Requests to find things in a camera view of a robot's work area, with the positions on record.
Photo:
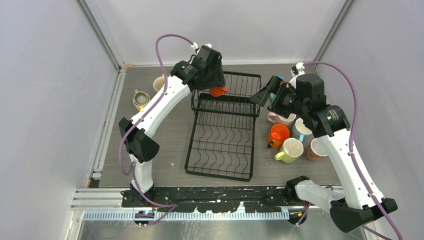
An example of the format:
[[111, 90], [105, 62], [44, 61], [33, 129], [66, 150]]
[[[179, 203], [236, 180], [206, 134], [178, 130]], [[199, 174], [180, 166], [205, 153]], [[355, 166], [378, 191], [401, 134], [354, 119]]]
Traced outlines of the pink faceted mug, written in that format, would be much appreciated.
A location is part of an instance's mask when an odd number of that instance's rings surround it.
[[276, 124], [282, 124], [285, 125], [287, 127], [289, 127], [296, 119], [296, 115], [291, 113], [288, 117], [283, 117], [281, 115], [278, 115], [274, 112], [269, 112], [267, 114], [267, 119], [273, 123], [274, 125]]

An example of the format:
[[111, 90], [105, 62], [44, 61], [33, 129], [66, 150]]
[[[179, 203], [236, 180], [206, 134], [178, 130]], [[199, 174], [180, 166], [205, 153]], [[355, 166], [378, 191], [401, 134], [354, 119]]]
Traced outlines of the orange mug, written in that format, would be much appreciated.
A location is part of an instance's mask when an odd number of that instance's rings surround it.
[[209, 89], [209, 93], [212, 97], [217, 98], [228, 93], [228, 89], [225, 86], [213, 87]]
[[274, 124], [267, 135], [267, 148], [279, 149], [289, 137], [290, 130], [286, 125]]

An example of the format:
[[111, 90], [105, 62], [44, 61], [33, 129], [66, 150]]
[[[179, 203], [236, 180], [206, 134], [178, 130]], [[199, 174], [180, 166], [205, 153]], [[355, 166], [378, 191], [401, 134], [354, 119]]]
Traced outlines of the orange mug front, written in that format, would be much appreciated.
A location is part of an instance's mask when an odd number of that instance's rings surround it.
[[267, 148], [279, 149], [289, 137], [290, 130], [286, 125], [274, 124], [267, 135]]

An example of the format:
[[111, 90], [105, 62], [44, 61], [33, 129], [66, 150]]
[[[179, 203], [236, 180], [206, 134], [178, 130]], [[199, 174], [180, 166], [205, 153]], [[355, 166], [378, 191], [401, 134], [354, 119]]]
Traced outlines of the light blue mug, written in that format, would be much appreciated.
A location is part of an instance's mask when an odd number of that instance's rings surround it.
[[304, 120], [300, 117], [293, 122], [290, 130], [290, 137], [302, 143], [306, 143], [311, 138], [314, 138], [312, 131], [305, 126]]

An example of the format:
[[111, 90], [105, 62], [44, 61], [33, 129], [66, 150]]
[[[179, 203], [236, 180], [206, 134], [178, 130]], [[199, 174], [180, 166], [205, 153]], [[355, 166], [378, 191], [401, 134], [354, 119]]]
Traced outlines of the cream floral tall mug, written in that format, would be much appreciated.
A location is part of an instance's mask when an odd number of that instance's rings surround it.
[[153, 84], [152, 84], [153, 89], [154, 89], [156, 92], [159, 92], [159, 91], [161, 90], [161, 88], [165, 85], [165, 82], [166, 82], [166, 80], [165, 80], [164, 75], [157, 77], [157, 78], [153, 81]]

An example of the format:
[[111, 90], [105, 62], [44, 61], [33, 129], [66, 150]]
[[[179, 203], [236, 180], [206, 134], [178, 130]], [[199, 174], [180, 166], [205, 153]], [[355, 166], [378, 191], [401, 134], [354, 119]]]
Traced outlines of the light green mug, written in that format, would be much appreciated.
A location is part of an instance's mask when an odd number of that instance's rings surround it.
[[284, 141], [280, 151], [274, 156], [274, 159], [289, 164], [298, 159], [303, 152], [303, 143], [296, 138], [290, 137]]

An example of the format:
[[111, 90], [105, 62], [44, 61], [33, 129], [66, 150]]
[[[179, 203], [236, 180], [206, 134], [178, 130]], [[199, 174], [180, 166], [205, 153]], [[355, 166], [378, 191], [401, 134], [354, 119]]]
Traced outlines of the grey mug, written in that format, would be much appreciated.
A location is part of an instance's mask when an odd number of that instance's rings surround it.
[[138, 89], [134, 90], [134, 96], [132, 101], [139, 103], [139, 104], [144, 104], [144, 103], [149, 103], [151, 100], [150, 95], [147, 94], [144, 91], [140, 91]]

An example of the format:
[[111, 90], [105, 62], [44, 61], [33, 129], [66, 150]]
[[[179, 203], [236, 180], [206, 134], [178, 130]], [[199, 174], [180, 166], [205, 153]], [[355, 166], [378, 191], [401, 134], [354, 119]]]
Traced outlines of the salmon pink mug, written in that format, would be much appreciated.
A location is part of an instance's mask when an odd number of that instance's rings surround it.
[[305, 151], [305, 157], [311, 162], [317, 162], [327, 157], [328, 154], [317, 138], [313, 139]]

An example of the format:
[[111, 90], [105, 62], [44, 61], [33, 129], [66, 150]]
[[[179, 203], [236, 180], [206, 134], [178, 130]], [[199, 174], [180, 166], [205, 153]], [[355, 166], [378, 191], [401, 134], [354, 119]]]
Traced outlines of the yellow mug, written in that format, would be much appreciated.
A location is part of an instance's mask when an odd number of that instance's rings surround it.
[[135, 108], [140, 112], [140, 111], [142, 111], [146, 107], [146, 105], [148, 104], [148, 102], [145, 102], [143, 104], [139, 104], [139, 103], [137, 103], [137, 102], [134, 101], [133, 104], [134, 104]]

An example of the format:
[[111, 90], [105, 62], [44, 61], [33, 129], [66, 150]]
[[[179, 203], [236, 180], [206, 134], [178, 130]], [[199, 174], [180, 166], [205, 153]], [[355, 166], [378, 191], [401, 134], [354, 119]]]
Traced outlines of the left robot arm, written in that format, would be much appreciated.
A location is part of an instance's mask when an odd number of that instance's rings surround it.
[[134, 200], [141, 207], [153, 202], [153, 158], [160, 146], [153, 136], [172, 109], [193, 91], [209, 90], [225, 86], [222, 54], [210, 43], [195, 50], [191, 61], [180, 61], [170, 71], [165, 84], [152, 100], [131, 119], [122, 118], [119, 123], [120, 147], [129, 154]]

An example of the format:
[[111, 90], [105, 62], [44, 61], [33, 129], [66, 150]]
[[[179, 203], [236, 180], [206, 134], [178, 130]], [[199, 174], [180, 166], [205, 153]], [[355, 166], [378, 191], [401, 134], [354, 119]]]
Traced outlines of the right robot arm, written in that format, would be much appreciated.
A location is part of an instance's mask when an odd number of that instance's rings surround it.
[[324, 81], [317, 74], [301, 74], [295, 81], [292, 85], [273, 76], [250, 101], [264, 107], [268, 97], [274, 94], [274, 102], [267, 106], [269, 111], [283, 117], [290, 114], [300, 117], [330, 158], [343, 193], [299, 176], [286, 183], [287, 202], [299, 205], [306, 201], [316, 205], [329, 213], [334, 224], [345, 233], [396, 211], [396, 201], [384, 197], [351, 141], [353, 129], [346, 114], [339, 106], [327, 103]]

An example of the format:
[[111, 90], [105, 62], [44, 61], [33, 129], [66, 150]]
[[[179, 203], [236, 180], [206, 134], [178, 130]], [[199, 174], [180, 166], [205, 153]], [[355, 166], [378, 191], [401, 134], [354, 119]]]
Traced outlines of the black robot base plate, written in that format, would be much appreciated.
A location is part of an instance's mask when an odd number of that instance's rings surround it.
[[134, 187], [121, 191], [123, 208], [152, 208], [160, 213], [276, 213], [288, 207], [293, 214], [311, 209], [308, 202], [289, 198], [283, 186], [153, 187], [142, 197]]

